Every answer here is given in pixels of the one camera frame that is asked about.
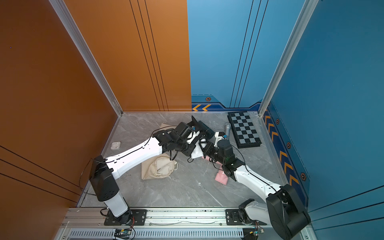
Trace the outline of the black drawstring pouch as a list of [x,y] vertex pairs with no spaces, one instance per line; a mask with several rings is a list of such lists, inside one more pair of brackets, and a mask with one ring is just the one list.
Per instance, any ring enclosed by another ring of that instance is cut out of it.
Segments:
[[179,132],[180,140],[184,144],[182,153],[191,159],[204,157],[204,148],[209,136],[208,127],[194,116],[191,116],[190,122],[182,122],[180,126],[182,126]]

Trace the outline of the white hair dryer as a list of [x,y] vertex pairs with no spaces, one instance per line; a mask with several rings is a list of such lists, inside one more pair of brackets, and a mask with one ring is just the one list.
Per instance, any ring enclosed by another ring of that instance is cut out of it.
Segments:
[[191,153],[191,158],[197,159],[197,158],[201,158],[203,156],[204,156],[204,153],[203,153],[200,145],[198,143],[196,143],[195,148],[194,148],[193,152]]

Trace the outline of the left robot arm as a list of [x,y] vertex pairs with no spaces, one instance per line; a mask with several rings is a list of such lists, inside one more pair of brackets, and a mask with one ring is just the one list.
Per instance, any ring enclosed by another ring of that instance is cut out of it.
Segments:
[[108,212],[104,215],[106,226],[123,226],[134,223],[134,214],[123,197],[116,182],[123,174],[139,164],[144,164],[145,179],[163,179],[177,168],[176,154],[192,156],[201,137],[205,134],[187,127],[177,130],[160,128],[143,143],[121,154],[93,160],[90,183],[98,201],[103,202]]

